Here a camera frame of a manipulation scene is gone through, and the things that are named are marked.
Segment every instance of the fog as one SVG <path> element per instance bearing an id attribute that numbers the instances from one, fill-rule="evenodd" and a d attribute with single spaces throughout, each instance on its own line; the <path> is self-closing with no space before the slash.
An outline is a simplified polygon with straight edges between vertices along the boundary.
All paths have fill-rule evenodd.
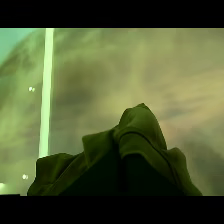
<path id="1" fill-rule="evenodd" d="M 0 194 L 26 195 L 35 178 L 44 32 L 24 37 L 0 65 Z M 82 136 L 145 103 L 168 148 L 186 155 L 194 184 L 224 195 L 223 52 L 224 29 L 55 29 L 50 154 L 82 152 Z"/>

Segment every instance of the glowing vertical beam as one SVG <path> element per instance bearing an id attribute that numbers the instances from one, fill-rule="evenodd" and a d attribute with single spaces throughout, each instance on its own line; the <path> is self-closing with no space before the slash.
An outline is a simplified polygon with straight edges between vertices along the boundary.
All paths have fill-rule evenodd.
<path id="1" fill-rule="evenodd" d="M 52 72 L 52 59 L 53 59 L 53 38 L 54 38 L 54 28 L 46 28 L 39 158 L 48 156 L 49 154 L 48 136 L 49 136 L 50 109 L 51 109 L 50 100 L 51 100 L 51 72 Z"/>

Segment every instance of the vertical light strip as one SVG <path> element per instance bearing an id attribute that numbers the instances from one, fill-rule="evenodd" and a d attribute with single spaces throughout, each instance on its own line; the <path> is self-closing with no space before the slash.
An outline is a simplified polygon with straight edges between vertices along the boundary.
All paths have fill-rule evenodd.
<path id="1" fill-rule="evenodd" d="M 54 44 L 53 38 L 54 38 L 54 28 L 46 28 L 39 158 L 48 156 L 49 154 L 48 136 L 49 136 L 50 109 L 51 109 L 50 101 L 51 101 L 51 72 L 52 72 L 53 44 Z"/>

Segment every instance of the teal sky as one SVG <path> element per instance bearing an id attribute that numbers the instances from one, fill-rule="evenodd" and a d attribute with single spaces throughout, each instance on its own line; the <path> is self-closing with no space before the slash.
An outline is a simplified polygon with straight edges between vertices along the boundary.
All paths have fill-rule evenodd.
<path id="1" fill-rule="evenodd" d="M 13 47 L 37 28 L 0 28 L 0 64 Z"/>

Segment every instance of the person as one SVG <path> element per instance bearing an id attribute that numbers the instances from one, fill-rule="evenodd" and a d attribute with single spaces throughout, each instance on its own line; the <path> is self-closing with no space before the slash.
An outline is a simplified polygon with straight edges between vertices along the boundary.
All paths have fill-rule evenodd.
<path id="1" fill-rule="evenodd" d="M 28 196 L 202 196 L 186 157 L 167 150 L 155 115 L 145 104 L 126 109 L 114 128 L 82 138 L 78 155 L 40 158 Z"/>

